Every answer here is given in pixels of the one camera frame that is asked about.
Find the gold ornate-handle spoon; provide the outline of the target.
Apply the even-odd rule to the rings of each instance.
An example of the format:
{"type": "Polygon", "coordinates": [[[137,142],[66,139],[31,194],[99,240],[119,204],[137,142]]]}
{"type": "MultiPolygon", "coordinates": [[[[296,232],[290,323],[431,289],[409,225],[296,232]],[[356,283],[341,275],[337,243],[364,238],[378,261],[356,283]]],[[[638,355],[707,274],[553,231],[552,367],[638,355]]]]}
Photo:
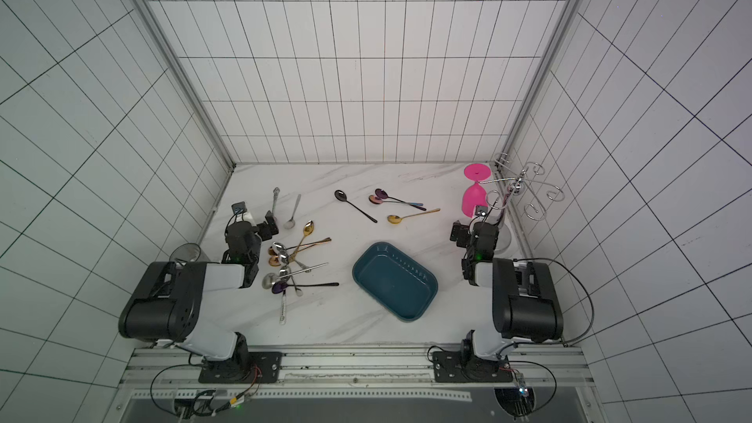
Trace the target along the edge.
{"type": "Polygon", "coordinates": [[[315,232],[315,222],[314,221],[308,221],[304,227],[303,227],[303,237],[301,241],[299,242],[298,246],[294,250],[292,256],[295,257],[301,250],[303,246],[303,242],[309,237],[309,235],[312,235],[315,232]]]}

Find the teal storage box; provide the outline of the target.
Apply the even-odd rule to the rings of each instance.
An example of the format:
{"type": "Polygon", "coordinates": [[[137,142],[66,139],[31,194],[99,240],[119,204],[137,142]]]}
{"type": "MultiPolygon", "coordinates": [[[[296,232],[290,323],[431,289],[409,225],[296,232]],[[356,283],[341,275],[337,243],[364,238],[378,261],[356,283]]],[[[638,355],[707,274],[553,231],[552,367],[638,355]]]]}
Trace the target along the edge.
{"type": "Polygon", "coordinates": [[[352,279],[403,322],[424,315],[439,291],[433,272],[388,242],[366,249],[352,267],[352,279]]]}

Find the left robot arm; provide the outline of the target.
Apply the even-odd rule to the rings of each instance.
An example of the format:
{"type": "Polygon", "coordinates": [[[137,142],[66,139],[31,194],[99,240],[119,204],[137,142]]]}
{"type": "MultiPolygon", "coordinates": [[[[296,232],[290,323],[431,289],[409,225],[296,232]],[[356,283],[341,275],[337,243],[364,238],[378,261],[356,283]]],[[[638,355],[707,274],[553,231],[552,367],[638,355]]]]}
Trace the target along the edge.
{"type": "Polygon", "coordinates": [[[119,334],[172,343],[201,356],[202,384],[277,382],[280,352],[251,352],[243,334],[221,328],[201,308],[209,293],[251,287],[259,273],[262,242],[278,233],[271,211],[256,224],[244,204],[235,204],[224,231],[227,250],[221,261],[173,258],[149,264],[119,317],[119,334]]]}

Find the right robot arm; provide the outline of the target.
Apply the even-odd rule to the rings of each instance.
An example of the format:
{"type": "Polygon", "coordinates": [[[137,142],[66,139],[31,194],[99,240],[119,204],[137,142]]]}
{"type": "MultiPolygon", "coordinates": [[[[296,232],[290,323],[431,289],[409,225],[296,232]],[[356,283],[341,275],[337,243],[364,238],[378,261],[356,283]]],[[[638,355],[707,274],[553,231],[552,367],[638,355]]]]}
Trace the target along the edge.
{"type": "Polygon", "coordinates": [[[450,241],[465,250],[463,278],[491,291],[491,321],[470,330],[456,351],[434,348],[428,354],[439,383],[514,383],[523,375],[508,355],[523,344],[562,338],[564,320],[550,267],[538,260],[513,260],[495,253],[501,229],[495,223],[456,221],[450,241]]]}

